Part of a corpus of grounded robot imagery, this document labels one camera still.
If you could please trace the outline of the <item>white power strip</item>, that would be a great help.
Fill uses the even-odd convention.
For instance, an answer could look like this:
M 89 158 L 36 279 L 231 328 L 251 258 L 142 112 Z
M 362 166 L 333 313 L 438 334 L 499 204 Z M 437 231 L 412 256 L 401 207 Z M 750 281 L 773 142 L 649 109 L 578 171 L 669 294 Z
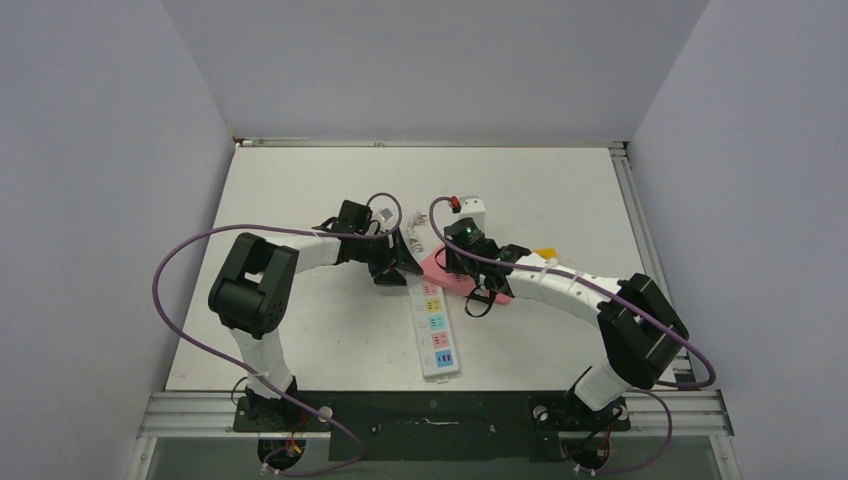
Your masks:
M 423 379 L 445 383 L 461 372 L 443 289 L 406 274 L 416 347 Z

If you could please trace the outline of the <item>aluminium frame rail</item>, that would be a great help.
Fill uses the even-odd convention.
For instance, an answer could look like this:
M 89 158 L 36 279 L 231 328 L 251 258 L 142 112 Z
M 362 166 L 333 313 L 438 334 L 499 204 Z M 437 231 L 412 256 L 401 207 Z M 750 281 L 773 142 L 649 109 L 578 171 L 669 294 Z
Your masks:
M 355 140 L 309 138 L 242 138 L 233 137 L 235 145 L 244 148 L 605 148 L 624 150 L 626 141 L 515 141 L 504 139 L 476 140 Z
M 669 293 L 659 254 L 649 229 L 644 209 L 632 173 L 626 144 L 616 142 L 609 149 L 615 176 L 618 180 L 625 210 L 636 241 L 644 272 L 657 281 L 664 294 Z M 669 407 L 675 435 L 727 436 L 734 435 L 730 416 L 722 394 L 716 390 L 679 390 L 659 386 L 654 393 Z M 628 404 L 634 408 L 633 429 L 647 433 L 657 429 L 661 434 L 667 425 L 661 405 L 644 396 L 633 394 Z

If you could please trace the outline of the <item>yellow cube socket adapter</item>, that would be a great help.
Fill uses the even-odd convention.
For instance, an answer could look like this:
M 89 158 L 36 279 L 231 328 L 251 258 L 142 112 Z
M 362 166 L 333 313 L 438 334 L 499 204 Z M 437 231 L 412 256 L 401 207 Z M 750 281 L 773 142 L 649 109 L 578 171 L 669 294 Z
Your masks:
M 558 258 L 558 252 L 555 248 L 539 248 L 535 249 L 534 253 L 544 258 L 545 260 Z

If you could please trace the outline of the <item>aluminium frame rail back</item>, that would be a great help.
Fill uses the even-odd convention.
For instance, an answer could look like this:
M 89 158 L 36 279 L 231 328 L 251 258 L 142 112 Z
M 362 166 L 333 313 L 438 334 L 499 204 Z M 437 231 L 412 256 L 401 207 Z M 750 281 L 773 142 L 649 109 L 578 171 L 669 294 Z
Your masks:
M 244 148 L 605 148 L 624 150 L 626 141 L 515 141 L 504 139 L 476 140 L 355 140 L 309 138 L 242 138 L 233 137 L 235 145 Z

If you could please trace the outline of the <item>aluminium frame rail right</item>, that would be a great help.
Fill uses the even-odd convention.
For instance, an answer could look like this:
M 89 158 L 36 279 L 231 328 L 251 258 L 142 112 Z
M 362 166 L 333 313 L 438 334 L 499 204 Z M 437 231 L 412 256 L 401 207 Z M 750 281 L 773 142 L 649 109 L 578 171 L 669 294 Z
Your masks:
M 626 144 L 616 142 L 609 149 L 615 176 L 618 180 L 625 210 L 636 241 L 644 272 L 657 281 L 664 294 L 669 293 L 659 254 L 649 229 L 644 209 L 632 173 Z M 659 386 L 654 393 L 669 407 L 675 435 L 727 436 L 734 435 L 730 416 L 722 394 L 716 390 L 679 390 Z M 634 408 L 633 429 L 647 433 L 657 429 L 661 434 L 667 425 L 661 405 L 644 396 L 633 394 L 628 404 Z

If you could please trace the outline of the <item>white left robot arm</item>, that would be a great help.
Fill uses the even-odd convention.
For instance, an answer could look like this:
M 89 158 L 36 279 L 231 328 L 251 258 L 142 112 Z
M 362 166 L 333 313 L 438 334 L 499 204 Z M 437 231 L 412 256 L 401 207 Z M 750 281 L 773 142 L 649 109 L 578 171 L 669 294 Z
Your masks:
M 298 403 L 291 397 L 296 379 L 279 335 L 295 275 L 347 262 L 366 265 L 381 286 L 403 286 L 407 276 L 422 274 L 398 231 L 369 230 L 381 222 L 369 205 L 345 200 L 338 214 L 313 234 L 273 242 L 242 233 L 232 244 L 209 292 L 208 307 L 236 340 L 242 362 L 252 368 L 246 397 L 250 406 L 259 406 L 259 417 L 270 428 L 287 429 L 298 415 Z

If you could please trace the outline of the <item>pink triangular socket adapter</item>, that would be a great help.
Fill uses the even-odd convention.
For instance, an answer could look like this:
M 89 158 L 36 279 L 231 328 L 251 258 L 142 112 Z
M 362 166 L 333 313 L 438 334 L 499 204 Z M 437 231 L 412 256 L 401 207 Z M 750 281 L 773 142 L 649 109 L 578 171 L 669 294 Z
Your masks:
M 441 245 L 420 262 L 423 270 L 421 277 L 446 292 L 462 297 L 486 293 L 486 290 L 479 288 L 469 276 L 451 273 L 446 269 L 445 249 L 446 247 Z

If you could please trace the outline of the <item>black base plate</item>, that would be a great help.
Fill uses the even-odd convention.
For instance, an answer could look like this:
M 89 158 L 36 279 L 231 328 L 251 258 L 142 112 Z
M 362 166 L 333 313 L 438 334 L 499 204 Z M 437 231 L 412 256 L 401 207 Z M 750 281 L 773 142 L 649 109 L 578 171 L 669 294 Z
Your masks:
M 238 400 L 232 428 L 257 433 L 265 455 L 283 445 L 328 440 L 328 458 L 367 461 L 555 461 L 601 455 L 608 433 L 631 428 L 623 398 L 599 412 L 563 391 L 324 392 L 300 391 L 301 402 L 348 428 L 343 433 L 285 401 Z

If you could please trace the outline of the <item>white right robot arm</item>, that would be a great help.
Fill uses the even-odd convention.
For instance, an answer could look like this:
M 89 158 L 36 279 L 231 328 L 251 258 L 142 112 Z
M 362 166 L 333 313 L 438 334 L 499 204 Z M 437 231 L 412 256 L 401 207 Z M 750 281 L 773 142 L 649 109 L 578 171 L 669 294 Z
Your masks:
M 599 421 L 605 408 L 631 388 L 650 389 L 689 332 L 656 282 L 593 276 L 546 260 L 531 250 L 498 245 L 471 218 L 447 226 L 447 270 L 472 279 L 489 294 L 534 300 L 598 329 L 605 357 L 569 389 L 567 419 L 579 428 Z

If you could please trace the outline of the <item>pink square plug adapter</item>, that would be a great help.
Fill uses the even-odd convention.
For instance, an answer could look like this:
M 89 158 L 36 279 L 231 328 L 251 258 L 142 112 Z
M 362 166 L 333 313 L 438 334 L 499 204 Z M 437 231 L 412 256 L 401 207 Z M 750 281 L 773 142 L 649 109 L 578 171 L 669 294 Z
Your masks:
M 483 295 L 484 301 L 488 304 L 507 305 L 512 301 L 512 298 L 506 294 L 489 291 Z

